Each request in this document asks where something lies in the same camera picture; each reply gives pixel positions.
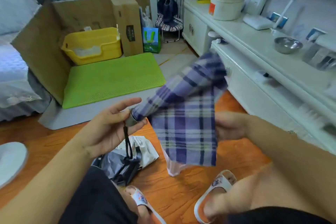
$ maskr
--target cat litter mat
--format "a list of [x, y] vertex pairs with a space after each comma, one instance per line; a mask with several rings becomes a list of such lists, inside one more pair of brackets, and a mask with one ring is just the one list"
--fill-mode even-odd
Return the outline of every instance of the cat litter mat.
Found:
[[70, 70], [62, 108], [95, 103], [165, 83], [152, 53], [75, 66]]

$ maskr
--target label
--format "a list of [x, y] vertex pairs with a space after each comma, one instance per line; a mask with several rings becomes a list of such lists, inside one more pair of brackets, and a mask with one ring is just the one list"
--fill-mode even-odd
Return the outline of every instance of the label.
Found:
[[133, 25], [127, 25], [126, 26], [126, 35], [128, 38], [128, 41], [134, 42], [135, 41], [135, 35], [134, 35], [134, 27]]
[[216, 5], [214, 3], [210, 3], [209, 6], [209, 14], [213, 16], [214, 12], [215, 12], [215, 7]]

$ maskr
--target finger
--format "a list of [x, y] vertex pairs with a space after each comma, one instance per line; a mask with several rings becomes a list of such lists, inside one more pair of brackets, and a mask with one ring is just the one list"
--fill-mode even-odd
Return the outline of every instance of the finger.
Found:
[[118, 113], [124, 110], [125, 108], [138, 104], [141, 102], [141, 98], [128, 98], [125, 100], [122, 100], [115, 105], [108, 108], [109, 112], [111, 113]]
[[104, 116], [104, 123], [105, 124], [115, 124], [115, 123], [122, 122], [128, 118], [129, 114], [130, 114], [129, 110], [118, 112], [116, 114], [112, 114], [111, 112], [106, 112]]
[[135, 124], [128, 128], [128, 135], [132, 135], [133, 133], [137, 132], [139, 129], [142, 129], [143, 126], [147, 124], [147, 119], [143, 119], [139, 123]]

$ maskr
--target white bedspread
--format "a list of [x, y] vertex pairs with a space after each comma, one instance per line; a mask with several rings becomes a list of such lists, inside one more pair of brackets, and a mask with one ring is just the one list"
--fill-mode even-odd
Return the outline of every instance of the white bedspread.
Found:
[[10, 44], [17, 33], [0, 36], [0, 108], [41, 99], [28, 83], [28, 66]]

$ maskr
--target purple plaid fabric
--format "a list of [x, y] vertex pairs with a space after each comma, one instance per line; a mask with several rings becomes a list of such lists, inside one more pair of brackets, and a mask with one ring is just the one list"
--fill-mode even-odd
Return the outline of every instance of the purple plaid fabric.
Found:
[[215, 98], [226, 88], [226, 71], [217, 53], [201, 56], [132, 110], [148, 117], [163, 149], [173, 161], [216, 165]]

